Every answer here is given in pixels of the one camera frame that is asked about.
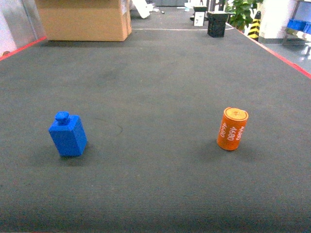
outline blue bin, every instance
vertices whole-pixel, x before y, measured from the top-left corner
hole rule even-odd
[[[305,26],[303,32],[304,32],[304,33],[311,34],[311,22],[307,22],[307,23],[306,23],[306,26]]]
[[[58,112],[49,133],[60,156],[82,155],[87,139],[79,116]]]
[[[306,24],[307,24],[307,22],[305,22],[305,21],[290,19],[290,21],[287,24],[287,27],[303,32],[305,27],[306,27]]]

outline warning stripe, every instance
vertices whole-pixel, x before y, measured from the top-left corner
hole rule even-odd
[[[253,39],[258,39],[259,35],[253,34],[253,35],[249,35],[248,37],[253,38]]]
[[[260,27],[260,23],[253,23],[251,28]]]
[[[259,33],[259,28],[254,28],[254,29],[249,30],[249,34],[253,33],[253,32],[258,32]]]

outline red edge trim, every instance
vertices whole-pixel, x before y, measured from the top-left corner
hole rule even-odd
[[[16,54],[16,53],[18,53],[18,52],[20,52],[20,51],[22,51],[22,50],[25,50],[25,49],[31,47],[32,45],[37,44],[37,43],[39,43],[40,41],[45,40],[45,39],[47,39],[46,36],[44,36],[44,37],[42,37],[42,38],[40,38],[40,39],[38,39],[38,40],[36,40],[36,41],[34,41],[34,42],[31,42],[31,43],[29,43],[28,45],[25,45],[25,46],[23,46],[23,47],[21,47],[21,48],[19,48],[19,49],[17,49],[17,50],[14,50],[13,52],[10,52],[10,53],[8,53],[7,55],[4,55],[4,56],[0,57],[0,61],[4,60],[4,59],[6,59],[6,58],[8,58],[8,57],[10,57],[10,56],[13,56],[14,54]]]
[[[290,65],[291,67],[293,67],[294,69],[298,70],[300,73],[302,73],[303,75],[307,76],[309,79],[311,79],[311,74],[308,73],[306,70],[304,70],[303,68],[301,68],[299,65],[287,60],[285,57],[282,57],[280,54],[272,51],[271,49],[265,47],[263,44],[257,42],[256,40],[253,40],[252,38],[246,36],[248,39],[250,39],[251,41],[255,42],[256,44],[258,44],[260,47],[262,47],[263,49],[265,49],[266,51],[268,51],[269,53],[271,53],[272,55],[274,55],[275,57],[277,57],[278,59],[280,59],[281,61],[285,62],[286,64]]]

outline blue plastic bottle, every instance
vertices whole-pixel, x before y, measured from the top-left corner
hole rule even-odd
[[[79,116],[58,112],[49,133],[60,156],[79,156],[86,147],[86,134]]]

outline black crate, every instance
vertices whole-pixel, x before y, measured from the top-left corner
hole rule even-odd
[[[208,35],[211,37],[223,37],[225,35],[225,21],[208,21]]]
[[[218,13],[218,12],[213,12],[209,11],[207,13],[207,17],[209,21],[228,21],[229,13]]]

